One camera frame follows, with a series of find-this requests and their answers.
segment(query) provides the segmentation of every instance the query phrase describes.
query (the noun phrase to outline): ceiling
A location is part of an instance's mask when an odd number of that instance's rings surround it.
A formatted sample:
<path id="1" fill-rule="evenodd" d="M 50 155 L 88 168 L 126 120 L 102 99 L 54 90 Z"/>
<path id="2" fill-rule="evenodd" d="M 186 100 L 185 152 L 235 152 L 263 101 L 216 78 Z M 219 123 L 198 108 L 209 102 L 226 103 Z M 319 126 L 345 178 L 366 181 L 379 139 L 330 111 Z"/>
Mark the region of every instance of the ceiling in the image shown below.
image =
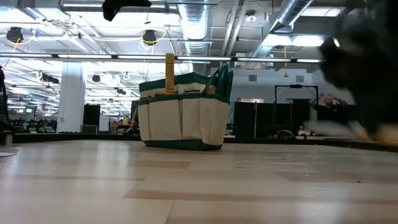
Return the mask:
<path id="1" fill-rule="evenodd" d="M 93 1 L 73 1 L 78 3 L 92 3 Z M 218 4 L 211 7 L 210 21 L 210 51 L 209 55 L 219 56 L 227 32 L 227 23 L 234 1 L 217 0 Z M 248 10 L 254 10 L 256 20 L 247 22 L 245 19 L 238 33 L 239 40 L 233 45 L 232 55 L 236 53 L 248 54 L 262 42 L 262 27 L 267 15 L 279 10 L 282 0 L 250 1 Z M 294 33 L 291 35 L 327 35 L 328 26 L 344 7 L 345 0 L 315 0 L 295 23 Z M 0 44 L 1 52 L 46 53 L 46 54 L 136 54 L 136 55 L 165 55 L 174 52 L 185 55 L 184 36 L 181 28 L 180 16 L 176 14 L 160 13 L 119 13 L 112 22 L 103 19 L 101 12 L 87 11 L 55 11 L 41 10 L 39 19 L 16 7 L 0 7 Z M 5 35 L 10 27 L 21 27 L 24 41 L 17 46 L 9 42 Z M 145 30 L 155 30 L 159 40 L 153 47 L 142 44 L 141 36 Z M 274 57 L 287 58 L 320 58 L 316 47 L 289 45 L 274 47 L 271 51 Z M 60 61 L 22 60 L 20 58 L 0 58 L 0 64 L 5 69 L 6 84 L 24 86 L 23 88 L 9 88 L 11 92 L 10 105 L 42 105 L 39 113 L 56 114 L 59 87 L 38 88 L 46 86 L 39 78 L 47 74 L 62 81 L 62 63 Z M 163 63 L 123 63 L 123 62 L 84 62 L 88 75 L 86 103 L 99 103 L 103 112 L 128 113 L 131 100 L 139 97 L 138 84 L 144 81 L 157 80 L 164 77 Z M 280 69 L 283 64 L 274 64 Z M 306 68 L 310 65 L 289 65 L 289 68 Z M 192 64 L 181 63 L 175 65 L 175 73 L 182 74 L 192 71 Z M 119 77 L 119 87 L 129 87 L 126 95 L 116 93 L 109 88 L 114 83 L 92 81 L 93 75 L 100 75 L 114 79 Z"/>

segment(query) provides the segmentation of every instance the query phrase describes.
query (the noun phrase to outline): white column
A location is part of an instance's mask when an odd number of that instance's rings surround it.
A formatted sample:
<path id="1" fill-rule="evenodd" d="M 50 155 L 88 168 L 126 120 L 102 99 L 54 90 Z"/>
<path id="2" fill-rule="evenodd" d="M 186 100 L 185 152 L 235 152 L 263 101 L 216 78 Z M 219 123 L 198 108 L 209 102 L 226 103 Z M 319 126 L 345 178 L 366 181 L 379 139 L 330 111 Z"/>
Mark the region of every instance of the white column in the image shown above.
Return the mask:
<path id="1" fill-rule="evenodd" d="M 57 132 L 80 132 L 85 105 L 86 73 L 83 63 L 63 63 Z"/>

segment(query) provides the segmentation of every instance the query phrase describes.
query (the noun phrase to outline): wooden floor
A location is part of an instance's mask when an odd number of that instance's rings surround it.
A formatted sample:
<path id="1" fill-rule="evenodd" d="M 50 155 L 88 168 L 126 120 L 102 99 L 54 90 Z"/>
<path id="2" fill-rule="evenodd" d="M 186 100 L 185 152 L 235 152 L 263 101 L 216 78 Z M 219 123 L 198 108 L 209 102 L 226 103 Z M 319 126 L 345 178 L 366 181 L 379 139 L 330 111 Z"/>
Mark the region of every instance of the wooden floor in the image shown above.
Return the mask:
<path id="1" fill-rule="evenodd" d="M 1 224 L 398 223 L 398 154 L 328 146 L 20 144 Z"/>

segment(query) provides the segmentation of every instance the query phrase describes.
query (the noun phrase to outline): wooden handle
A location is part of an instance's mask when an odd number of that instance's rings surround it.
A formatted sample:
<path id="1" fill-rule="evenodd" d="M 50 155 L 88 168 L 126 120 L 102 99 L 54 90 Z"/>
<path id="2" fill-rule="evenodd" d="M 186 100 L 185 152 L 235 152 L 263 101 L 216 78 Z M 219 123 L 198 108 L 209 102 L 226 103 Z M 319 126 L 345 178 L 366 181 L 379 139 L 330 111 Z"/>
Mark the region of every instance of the wooden handle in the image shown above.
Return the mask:
<path id="1" fill-rule="evenodd" d="M 174 54 L 166 54 L 166 95 L 174 94 Z"/>

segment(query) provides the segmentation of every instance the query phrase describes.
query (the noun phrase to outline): person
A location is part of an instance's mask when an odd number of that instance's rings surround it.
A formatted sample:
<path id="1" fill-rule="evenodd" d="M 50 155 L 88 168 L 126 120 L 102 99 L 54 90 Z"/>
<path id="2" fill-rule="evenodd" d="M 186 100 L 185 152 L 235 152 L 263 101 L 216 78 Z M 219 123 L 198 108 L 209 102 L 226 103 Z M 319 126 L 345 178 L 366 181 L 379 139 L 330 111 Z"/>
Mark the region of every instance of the person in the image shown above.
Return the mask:
<path id="1" fill-rule="evenodd" d="M 317 104 L 317 100 L 323 100 L 324 106 Z M 318 98 L 310 100 L 311 107 L 317 111 L 318 120 L 335 121 L 337 123 L 347 124 L 347 102 L 340 98 L 328 94 L 321 94 Z"/>

